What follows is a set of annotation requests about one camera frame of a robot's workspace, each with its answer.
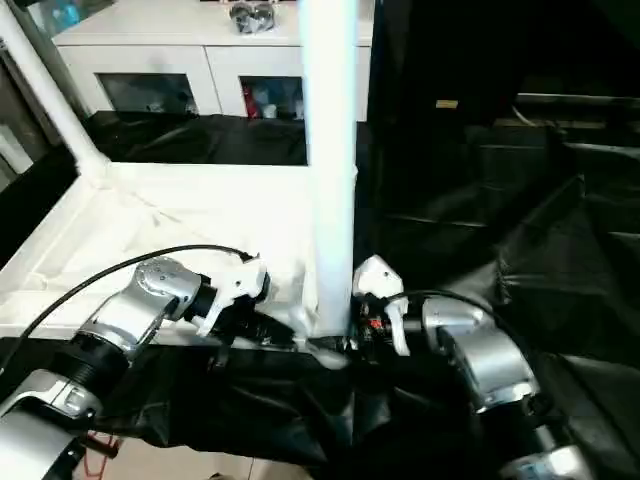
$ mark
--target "black cable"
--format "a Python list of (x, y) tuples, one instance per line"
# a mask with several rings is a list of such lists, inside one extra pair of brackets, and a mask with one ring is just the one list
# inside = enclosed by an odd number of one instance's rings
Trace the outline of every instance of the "black cable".
[(118, 270), (122, 270), (123, 268), (129, 267), (139, 262), (144, 262), (145, 260), (149, 260), (150, 258), (159, 257), (160, 255), (165, 255), (167, 253), (182, 252), (184, 250), (215, 250), (218, 252), (225, 252), (225, 253), (237, 255), (238, 257), (240, 257), (240, 260), (242, 260), (243, 262), (246, 262), (254, 258), (252, 255), (248, 254), (247, 252), (243, 252), (242, 250), (238, 250), (232, 247), (225, 247), (222, 245), (210, 245), (210, 244), (178, 245), (176, 247), (163, 248), (161, 250), (156, 250), (154, 252), (145, 253), (144, 255), (139, 255), (137, 257), (130, 258), (129, 260), (125, 260), (124, 262), (120, 262), (117, 265), (113, 265), (105, 270), (102, 270), (101, 272), (98, 272), (95, 275), (87, 278), (84, 282), (79, 283), (78, 285), (73, 287), (71, 290), (69, 290), (67, 293), (65, 293), (60, 298), (58, 298), (55, 302), (49, 305), (40, 315), (38, 315), (35, 318), (35, 320), (29, 324), (27, 328), (24, 329), (24, 331), (13, 343), (11, 350), (9, 350), (9, 353), (2, 360), (2, 363), (0, 364), (0, 375), (2, 375), (6, 371), (7, 367), (9, 366), (9, 363), (11, 363), (11, 360), (16, 355), (18, 350), (20, 350), (20, 347), (22, 347), (22, 345), (24, 344), (24, 341), (27, 338), (29, 338), (29, 335), (31, 335), (33, 331), (36, 328), (38, 328), (38, 326), (49, 315), (51, 315), (51, 313), (54, 310), (56, 310), (60, 305), (65, 303), (71, 297), (81, 292), (82, 290), (87, 288), (89, 285), (92, 285), (93, 283), (97, 282), (101, 278), (104, 278), (107, 275), (111, 275), (113, 272), (117, 272)]

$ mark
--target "yellow label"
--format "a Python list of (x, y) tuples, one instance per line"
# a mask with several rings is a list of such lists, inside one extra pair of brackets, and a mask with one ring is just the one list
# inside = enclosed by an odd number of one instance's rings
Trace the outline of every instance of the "yellow label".
[(455, 110), (456, 108), (458, 108), (458, 101), (457, 100), (437, 100), (436, 108), (450, 108), (452, 110)]

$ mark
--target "floor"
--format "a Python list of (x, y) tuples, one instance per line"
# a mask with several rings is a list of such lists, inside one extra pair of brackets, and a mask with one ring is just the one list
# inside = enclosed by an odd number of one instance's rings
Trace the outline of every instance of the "floor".
[[(90, 474), (100, 471), (102, 459), (94, 452), (87, 455)], [(295, 465), (224, 453), (200, 453), (187, 447), (155, 448), (135, 439), (125, 440), (118, 456), (106, 463), (102, 480), (207, 480), (216, 473), (233, 480), (310, 480)], [(74, 479), (98, 480), (99, 476), (87, 476), (81, 463)]]

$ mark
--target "silver object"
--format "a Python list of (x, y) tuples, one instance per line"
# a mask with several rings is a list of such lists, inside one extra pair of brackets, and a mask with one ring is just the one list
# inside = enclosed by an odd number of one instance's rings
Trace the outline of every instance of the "silver object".
[(540, 391), (522, 352), (501, 330), (485, 327), (456, 335), (445, 329), (443, 336), (478, 413)]
[(2, 477), (15, 480), (44, 478), (73, 438), (41, 418), (12, 410), (0, 418)]
[(79, 332), (115, 345), (131, 361), (164, 319), (184, 314), (201, 284), (199, 275), (171, 258), (141, 262), (129, 285), (105, 300)]
[(449, 355), (464, 377), (478, 413), (540, 391), (518, 346), (485, 310), (432, 297), (422, 306), (422, 321), (432, 350)]
[(229, 11), (240, 33), (250, 34), (271, 30), (275, 26), (275, 11), (269, 3), (250, 5), (238, 2)]
[(437, 338), (440, 328), (457, 336), (470, 333), (480, 327), (495, 326), (493, 317), (487, 315), (484, 310), (448, 297), (427, 298), (422, 305), (422, 321), (429, 347), (433, 351), (440, 349)]
[(83, 386), (48, 370), (34, 370), (0, 404), (0, 417), (27, 398), (36, 398), (70, 418), (81, 417), (88, 411), (99, 412), (102, 408), (100, 400)]
[(592, 480), (580, 450), (573, 446), (519, 458), (500, 470), (502, 478), (514, 480)]

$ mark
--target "cable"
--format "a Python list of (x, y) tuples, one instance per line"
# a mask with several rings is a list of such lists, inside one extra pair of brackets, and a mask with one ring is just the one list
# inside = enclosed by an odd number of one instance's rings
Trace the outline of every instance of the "cable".
[[(98, 441), (99, 440), (96, 438), (95, 435), (89, 434), (94, 440)], [(107, 446), (112, 447), (114, 445), (116, 445), (118, 443), (118, 439), (116, 437), (114, 437), (113, 435), (109, 435), (109, 440), (107, 441)], [(84, 459), (83, 459), (83, 466), (84, 466), (84, 476), (85, 479), (91, 479), (91, 478), (96, 478), (97, 480), (102, 480), (104, 477), (104, 471), (107, 468), (107, 456), (103, 455), (102, 456), (102, 462), (100, 464), (100, 470), (95, 473), (92, 472), (89, 469), (89, 460), (88, 460), (89, 456), (85, 454)]]
[(15, 354), (18, 352), (18, 350), (20, 350), (20, 347), (22, 347), (22, 345), (24, 344), (24, 341), (27, 338), (29, 338), (29, 335), (31, 335), (33, 331), (36, 328), (38, 328), (38, 326), (49, 315), (51, 315), (51, 313), (54, 310), (56, 310), (60, 305), (65, 303), (71, 297), (81, 292), (82, 290), (87, 288), (89, 285), (94, 284), (101, 278), (104, 278), (107, 275), (111, 275), (113, 272), (117, 272), (118, 270), (122, 270), (123, 268), (129, 267), (139, 262), (144, 262), (145, 260), (149, 260), (150, 258), (159, 257), (160, 255), (165, 255), (167, 253), (182, 252), (185, 250), (215, 250), (218, 252), (225, 252), (225, 253), (237, 255), (238, 257), (240, 257), (240, 259), (243, 262), (246, 262), (254, 258), (252, 255), (248, 254), (247, 252), (243, 252), (242, 250), (238, 250), (232, 247), (225, 247), (222, 245), (210, 245), (210, 244), (178, 245), (176, 247), (163, 248), (161, 250), (145, 253), (144, 255), (130, 258), (129, 260), (125, 260), (124, 262), (120, 262), (117, 265), (113, 265), (105, 270), (102, 270), (101, 272), (96, 273), (95, 275), (89, 277), (84, 282), (79, 283), (78, 285), (73, 287), (71, 290), (69, 290), (67, 293), (65, 293), (60, 298), (58, 298), (55, 302), (49, 305), (40, 315), (38, 315), (36, 319), (33, 322), (31, 322), (27, 328), (24, 329), (24, 331), (13, 343), (7, 356), (4, 357), (4, 359), (2, 360), (2, 363), (0, 364), (0, 375), (3, 375), (4, 372), (7, 370), (9, 363), (11, 363), (11, 360), (13, 359)]
[(527, 117), (525, 117), (524, 115), (522, 115), (522, 113), (520, 113), (520, 110), (518, 110), (515, 105), (511, 106), (511, 110), (513, 110), (513, 113), (515, 114), (516, 117), (518, 117), (518, 120), (520, 120), (522, 123), (524, 123), (525, 125), (529, 126), (529, 127), (539, 127), (539, 125), (535, 124), (534, 122), (532, 122), (531, 120), (529, 120)]

